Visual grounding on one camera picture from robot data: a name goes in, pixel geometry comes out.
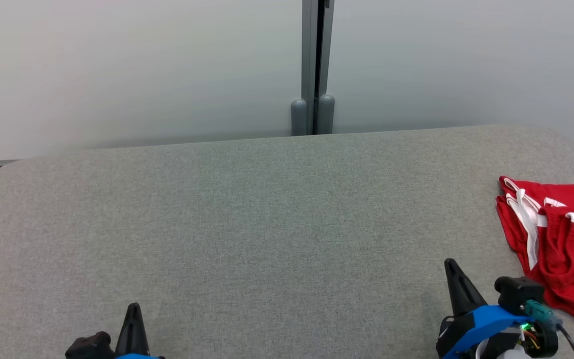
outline teal connector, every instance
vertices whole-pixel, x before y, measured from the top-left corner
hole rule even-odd
[[[540,322],[542,326],[546,329],[551,330],[551,332],[558,331],[558,325],[562,325],[562,320],[558,318],[555,313],[552,311],[551,308],[541,304],[539,302],[535,302],[535,300],[527,300],[521,308],[527,316],[535,319],[536,321]]]

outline white wall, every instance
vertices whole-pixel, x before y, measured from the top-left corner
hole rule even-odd
[[[336,0],[334,132],[487,123],[574,139],[574,0]]]
[[[0,0],[0,160],[288,136],[300,0]]]

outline red cloth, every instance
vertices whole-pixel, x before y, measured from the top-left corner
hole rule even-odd
[[[524,274],[545,286],[549,306],[574,316],[574,184],[500,182],[505,195],[497,198],[497,213]]]

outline black cable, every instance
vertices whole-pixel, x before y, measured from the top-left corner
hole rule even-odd
[[[570,337],[570,334],[568,334],[568,332],[564,329],[564,327],[562,327],[561,324],[558,324],[557,327],[562,332],[562,334],[564,334],[564,336],[567,338],[568,344],[570,345],[570,348],[572,348],[574,352],[574,341]]]

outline folded red garment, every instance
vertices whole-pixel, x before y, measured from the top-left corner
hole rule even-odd
[[[574,316],[574,184],[500,182],[497,213],[524,273],[545,286],[549,306]]]

